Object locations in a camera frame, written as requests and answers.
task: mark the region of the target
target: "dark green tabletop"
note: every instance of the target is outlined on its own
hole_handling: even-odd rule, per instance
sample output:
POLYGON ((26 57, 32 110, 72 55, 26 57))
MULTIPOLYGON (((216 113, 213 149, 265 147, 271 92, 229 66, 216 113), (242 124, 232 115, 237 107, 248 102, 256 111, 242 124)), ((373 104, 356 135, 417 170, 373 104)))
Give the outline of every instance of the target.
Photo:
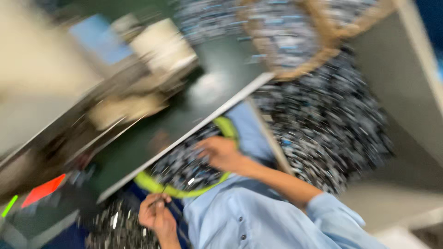
POLYGON ((90 183, 98 194, 157 155, 158 143, 175 142, 265 71, 261 64, 245 63, 256 52, 250 42, 235 37, 194 49, 201 69, 190 76, 185 90, 167 109, 139 121, 93 158, 100 170, 90 183))

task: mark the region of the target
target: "light blue shirt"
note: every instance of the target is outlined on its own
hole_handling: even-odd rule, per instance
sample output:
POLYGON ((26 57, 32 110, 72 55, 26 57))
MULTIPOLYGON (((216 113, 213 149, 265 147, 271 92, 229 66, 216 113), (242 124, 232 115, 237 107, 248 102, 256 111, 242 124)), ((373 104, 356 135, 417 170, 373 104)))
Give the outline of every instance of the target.
POLYGON ((195 199, 184 200, 189 239, 203 248, 385 249, 363 219, 323 193, 307 215, 268 186, 233 175, 195 199))

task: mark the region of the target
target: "floor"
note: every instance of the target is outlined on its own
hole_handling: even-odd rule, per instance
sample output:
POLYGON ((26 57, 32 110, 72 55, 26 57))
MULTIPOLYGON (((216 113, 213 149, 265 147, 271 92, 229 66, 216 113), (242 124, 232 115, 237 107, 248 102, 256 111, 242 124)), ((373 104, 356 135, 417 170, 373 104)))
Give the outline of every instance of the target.
POLYGON ((443 167, 392 118, 389 130, 395 158, 352 183, 341 200, 376 233, 414 216, 443 207, 443 167))

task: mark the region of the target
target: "white wall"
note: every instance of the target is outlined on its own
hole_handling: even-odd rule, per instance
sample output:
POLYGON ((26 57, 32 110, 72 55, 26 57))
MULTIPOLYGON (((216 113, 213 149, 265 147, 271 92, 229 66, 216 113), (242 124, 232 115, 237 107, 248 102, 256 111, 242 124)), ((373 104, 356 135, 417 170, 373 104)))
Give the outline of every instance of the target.
POLYGON ((0 154, 20 145, 100 81, 64 33, 0 1, 0 154))

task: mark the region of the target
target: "blue object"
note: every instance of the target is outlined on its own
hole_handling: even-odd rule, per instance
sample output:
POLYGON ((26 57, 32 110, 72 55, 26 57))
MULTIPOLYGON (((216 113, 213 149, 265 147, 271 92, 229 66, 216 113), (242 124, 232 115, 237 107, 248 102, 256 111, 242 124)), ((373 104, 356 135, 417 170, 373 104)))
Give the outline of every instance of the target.
POLYGON ((132 50, 114 33, 101 15, 89 17, 69 28, 69 33, 90 52, 94 52, 106 64, 115 64, 132 55, 132 50))
POLYGON ((202 248, 387 249, 360 226, 362 218, 323 193, 307 215, 268 186, 233 176, 184 208, 189 239, 202 248))

